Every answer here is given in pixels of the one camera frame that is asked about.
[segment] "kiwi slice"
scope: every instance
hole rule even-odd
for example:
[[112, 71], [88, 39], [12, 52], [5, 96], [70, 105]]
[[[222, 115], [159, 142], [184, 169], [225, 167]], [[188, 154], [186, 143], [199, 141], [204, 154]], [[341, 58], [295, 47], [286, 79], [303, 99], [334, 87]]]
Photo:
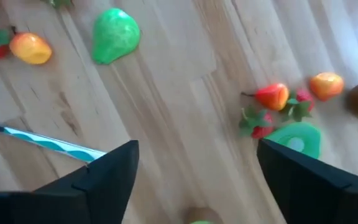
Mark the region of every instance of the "kiwi slice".
[[310, 123], [296, 122], [288, 124], [269, 134], [265, 139], [279, 143], [315, 159], [320, 156], [321, 134], [320, 131]]

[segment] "hardwood floor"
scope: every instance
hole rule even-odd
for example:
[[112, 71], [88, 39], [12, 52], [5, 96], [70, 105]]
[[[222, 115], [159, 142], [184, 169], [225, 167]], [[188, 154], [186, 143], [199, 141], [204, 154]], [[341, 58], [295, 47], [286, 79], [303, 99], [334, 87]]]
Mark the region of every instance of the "hardwood floor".
[[[358, 1], [73, 0], [59, 11], [0, 0], [0, 27], [44, 37], [52, 59], [0, 60], [0, 122], [110, 151], [140, 141], [124, 223], [182, 223], [209, 206], [225, 223], [285, 223], [255, 156], [239, 139], [240, 108], [273, 82], [305, 86], [335, 71], [358, 84]], [[109, 66], [90, 58], [95, 17], [120, 7], [142, 29], [139, 48]], [[321, 160], [358, 175], [358, 120], [343, 96], [317, 102]], [[0, 135], [0, 190], [33, 190], [81, 162]]]

